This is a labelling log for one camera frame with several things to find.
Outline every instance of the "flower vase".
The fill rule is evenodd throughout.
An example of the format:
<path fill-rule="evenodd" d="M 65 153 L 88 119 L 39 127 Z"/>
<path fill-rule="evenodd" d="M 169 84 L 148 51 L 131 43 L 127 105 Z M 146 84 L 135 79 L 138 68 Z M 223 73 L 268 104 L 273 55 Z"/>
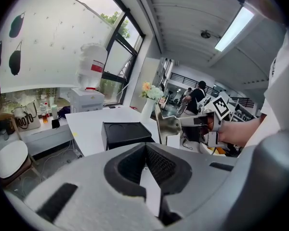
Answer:
<path fill-rule="evenodd" d="M 151 117 L 151 113 L 153 111 L 153 105 L 155 103 L 155 100 L 147 98 L 146 103 L 144 105 L 144 108 L 141 112 L 140 122 L 144 123 L 148 121 Z"/>

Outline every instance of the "fluorescent light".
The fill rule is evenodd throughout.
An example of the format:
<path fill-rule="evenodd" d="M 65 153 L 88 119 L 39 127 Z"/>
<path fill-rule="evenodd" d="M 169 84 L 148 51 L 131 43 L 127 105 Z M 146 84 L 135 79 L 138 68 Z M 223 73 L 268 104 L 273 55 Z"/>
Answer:
<path fill-rule="evenodd" d="M 254 14 L 252 12 L 242 7 L 224 36 L 215 46 L 215 49 L 217 49 L 218 51 L 223 51 L 243 30 L 243 28 L 248 24 L 248 22 L 250 22 L 253 16 Z"/>

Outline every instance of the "railing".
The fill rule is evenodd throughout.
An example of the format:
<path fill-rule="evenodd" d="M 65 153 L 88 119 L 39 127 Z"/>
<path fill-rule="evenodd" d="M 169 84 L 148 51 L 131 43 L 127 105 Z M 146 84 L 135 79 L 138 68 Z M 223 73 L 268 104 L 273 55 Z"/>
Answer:
<path fill-rule="evenodd" d="M 249 99 L 249 98 L 235 98 L 235 97 L 231 97 L 231 99 L 234 102 L 237 102 L 239 100 L 239 104 L 244 106 L 244 107 L 249 107 L 249 108 L 253 108 L 254 107 L 254 102 Z"/>
<path fill-rule="evenodd" d="M 183 83 L 183 84 L 186 84 L 186 85 L 193 87 L 193 88 L 197 88 L 198 84 L 199 84 L 199 82 L 196 80 L 184 77 L 184 76 L 176 74 L 176 73 L 171 73 L 170 79 L 178 81 L 178 82 Z M 211 95 L 213 97 L 218 97 L 218 94 L 219 94 L 219 92 L 217 90 L 214 90 L 213 88 L 208 87 L 208 86 L 205 88 L 205 92 L 208 95 Z"/>

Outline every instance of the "window frame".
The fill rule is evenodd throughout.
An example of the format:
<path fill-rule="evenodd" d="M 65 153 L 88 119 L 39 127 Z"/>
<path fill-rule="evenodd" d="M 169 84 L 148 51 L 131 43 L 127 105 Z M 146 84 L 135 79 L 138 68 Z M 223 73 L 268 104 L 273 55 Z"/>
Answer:
<path fill-rule="evenodd" d="M 124 3 L 121 1 L 121 0 L 113 0 L 118 6 L 119 8 L 122 10 L 122 13 L 123 14 L 121 16 L 121 19 L 119 21 L 119 23 L 117 24 L 116 28 L 114 29 L 113 31 L 113 34 L 111 35 L 110 37 L 110 40 L 109 40 L 109 43 L 106 47 L 106 50 L 108 52 L 108 55 L 110 53 L 110 50 L 112 48 L 112 45 L 114 44 L 114 42 L 118 42 L 120 45 L 122 45 L 124 48 L 126 48 L 127 51 L 129 51 L 131 54 L 132 54 L 132 62 L 131 62 L 131 65 L 129 66 L 129 69 L 127 69 L 127 75 L 126 75 L 126 78 L 122 78 L 120 76 L 116 76 L 114 74 L 111 74 L 111 73 L 108 73 L 108 72 L 105 72 L 105 70 L 103 71 L 103 74 L 102 74 L 102 78 L 103 79 L 109 79 L 109 80 L 112 80 L 112 81 L 115 81 L 115 82 L 119 82 L 119 83 L 122 83 L 123 84 L 123 89 L 128 85 L 129 81 L 130 81 L 130 78 L 131 78 L 131 74 L 132 74 L 132 71 L 133 71 L 133 68 L 134 68 L 134 65 L 135 65 L 135 62 L 137 60 L 137 55 L 138 55 L 138 52 L 140 51 L 141 49 L 141 46 L 142 46 L 142 43 L 145 39 L 145 34 L 142 32 L 141 28 L 139 27 L 138 23 L 136 22 L 136 20 L 134 19 L 134 17 L 132 16 L 131 14 L 131 10 L 129 8 L 127 8 Z M 139 50 L 138 52 L 133 48 L 132 45 L 130 45 L 127 40 L 119 33 L 119 29 L 121 27 L 121 25 L 123 24 L 124 20 L 128 18 L 128 20 L 133 24 L 133 26 L 136 28 L 137 32 L 139 33 L 139 36 L 142 38 L 142 42 L 140 44 L 140 47 L 139 47 Z M 123 91 L 123 94 L 122 94 L 122 97 L 121 99 L 117 102 L 117 103 L 105 103 L 105 106 L 110 106 L 110 105 L 116 105 L 116 104 L 123 104 L 123 100 L 125 98 L 125 94 L 126 94 L 126 88 L 124 89 Z"/>

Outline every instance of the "ceiling fixture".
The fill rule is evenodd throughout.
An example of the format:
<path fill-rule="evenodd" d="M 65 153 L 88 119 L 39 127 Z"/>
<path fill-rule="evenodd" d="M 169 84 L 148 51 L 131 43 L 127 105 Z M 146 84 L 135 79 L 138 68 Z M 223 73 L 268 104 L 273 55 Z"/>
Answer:
<path fill-rule="evenodd" d="M 208 31 L 202 31 L 200 34 L 204 39 L 211 38 L 211 34 Z"/>
<path fill-rule="evenodd" d="M 215 49 L 218 51 L 223 51 L 244 29 L 244 27 L 248 24 L 248 22 L 250 22 L 253 16 L 254 14 L 252 12 L 242 7 L 228 30 L 225 32 L 224 36 L 215 46 Z"/>

